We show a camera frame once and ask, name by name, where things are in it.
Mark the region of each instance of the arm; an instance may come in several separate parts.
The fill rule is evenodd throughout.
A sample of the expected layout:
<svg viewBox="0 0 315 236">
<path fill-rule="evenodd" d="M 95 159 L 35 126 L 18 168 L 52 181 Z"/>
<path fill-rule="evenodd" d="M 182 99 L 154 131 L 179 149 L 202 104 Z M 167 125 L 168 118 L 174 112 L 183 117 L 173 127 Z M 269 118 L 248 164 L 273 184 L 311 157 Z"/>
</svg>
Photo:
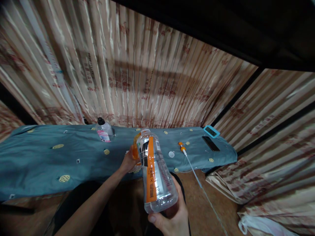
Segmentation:
<svg viewBox="0 0 315 236">
<path fill-rule="evenodd" d="M 55 235 L 89 235 L 111 194 L 125 174 L 128 173 L 137 162 L 138 160 L 134 160 L 132 157 L 132 147 L 130 147 L 120 168 L 76 210 Z"/>
</svg>

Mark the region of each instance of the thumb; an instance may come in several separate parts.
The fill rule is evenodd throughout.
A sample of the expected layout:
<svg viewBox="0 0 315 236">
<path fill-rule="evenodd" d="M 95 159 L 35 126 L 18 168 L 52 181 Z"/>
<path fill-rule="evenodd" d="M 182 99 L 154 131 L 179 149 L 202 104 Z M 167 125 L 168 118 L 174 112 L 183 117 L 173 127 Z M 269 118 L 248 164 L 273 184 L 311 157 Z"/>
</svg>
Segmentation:
<svg viewBox="0 0 315 236">
<path fill-rule="evenodd" d="M 168 231 L 169 224 L 170 224 L 169 220 L 165 218 L 164 216 L 162 216 L 161 213 L 150 214 L 148 216 L 148 220 L 149 222 L 154 224 L 156 228 L 161 230 L 163 234 L 165 234 L 165 232 Z"/>
</svg>

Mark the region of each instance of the plastic bag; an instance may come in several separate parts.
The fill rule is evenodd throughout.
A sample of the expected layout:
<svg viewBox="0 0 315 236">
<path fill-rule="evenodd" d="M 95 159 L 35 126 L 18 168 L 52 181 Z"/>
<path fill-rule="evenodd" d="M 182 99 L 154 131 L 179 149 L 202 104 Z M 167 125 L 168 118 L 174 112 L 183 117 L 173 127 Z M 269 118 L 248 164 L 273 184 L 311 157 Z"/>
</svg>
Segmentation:
<svg viewBox="0 0 315 236">
<path fill-rule="evenodd" d="M 258 229 L 269 235 L 274 236 L 299 236 L 298 234 L 287 230 L 285 227 L 271 219 L 258 216 L 243 215 L 241 220 L 239 221 L 239 229 L 242 231 L 243 234 L 246 235 L 249 227 Z"/>
</svg>

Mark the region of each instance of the white cable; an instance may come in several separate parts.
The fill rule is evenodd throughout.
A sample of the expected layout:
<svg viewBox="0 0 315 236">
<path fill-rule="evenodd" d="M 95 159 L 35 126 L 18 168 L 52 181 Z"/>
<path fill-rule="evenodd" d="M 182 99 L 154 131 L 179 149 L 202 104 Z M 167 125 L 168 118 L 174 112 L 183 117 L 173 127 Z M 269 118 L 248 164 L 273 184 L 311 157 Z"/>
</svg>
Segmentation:
<svg viewBox="0 0 315 236">
<path fill-rule="evenodd" d="M 222 224 L 222 221 L 221 221 L 220 217 L 218 216 L 218 214 L 217 214 L 216 210 L 214 209 L 214 207 L 213 207 L 213 205 L 212 205 L 210 199 L 208 198 L 208 195 L 207 195 L 206 191 L 205 191 L 204 188 L 202 187 L 202 185 L 201 185 L 201 183 L 200 183 L 200 181 L 199 181 L 199 179 L 198 179 L 198 177 L 197 177 L 197 175 L 196 175 L 196 173 L 195 173 L 195 171 L 194 171 L 194 168 L 193 168 L 193 166 L 191 165 L 191 163 L 190 163 L 190 161 L 189 161 L 189 159 L 188 159 L 188 157 L 187 157 L 187 154 L 186 154 L 185 150 L 183 150 L 183 153 L 184 153 L 184 155 L 186 156 L 186 158 L 187 158 L 187 160 L 188 160 L 188 162 L 189 162 L 189 164 L 190 164 L 190 167 L 191 167 L 192 171 L 194 172 L 194 175 L 195 175 L 195 177 L 196 177 L 196 179 L 197 179 L 197 181 L 198 181 L 198 183 L 199 183 L 199 186 L 202 188 L 203 193 L 205 194 L 205 196 L 206 196 L 206 198 L 207 198 L 207 200 L 208 200 L 208 202 L 209 202 L 209 204 L 210 204 L 212 210 L 214 211 L 214 213 L 215 213 L 215 215 L 216 215 L 218 221 L 220 222 L 221 227 L 222 227 L 222 229 L 223 229 L 225 235 L 226 235 L 226 236 L 229 236 L 229 235 L 227 234 L 227 232 L 226 232 L 226 230 L 225 230 L 223 224 Z"/>
</svg>

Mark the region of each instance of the hand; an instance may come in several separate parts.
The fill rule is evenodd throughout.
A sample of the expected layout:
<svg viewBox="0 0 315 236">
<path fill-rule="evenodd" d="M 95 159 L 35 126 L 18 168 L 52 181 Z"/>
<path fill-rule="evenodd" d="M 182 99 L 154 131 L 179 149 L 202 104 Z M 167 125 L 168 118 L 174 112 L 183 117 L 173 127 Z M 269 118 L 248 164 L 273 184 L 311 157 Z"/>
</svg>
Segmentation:
<svg viewBox="0 0 315 236">
<path fill-rule="evenodd" d="M 135 160 L 132 156 L 132 146 L 129 149 L 129 152 L 125 154 L 124 160 L 120 165 L 119 169 L 124 173 L 127 174 L 131 169 L 140 161 L 138 158 Z"/>
<path fill-rule="evenodd" d="M 148 220 L 153 223 L 164 236 L 186 236 L 189 235 L 188 210 L 181 187 L 173 176 L 172 178 L 178 192 L 178 200 L 174 206 L 165 211 L 166 216 L 170 219 L 165 218 L 161 213 L 155 213 L 150 214 Z"/>
</svg>

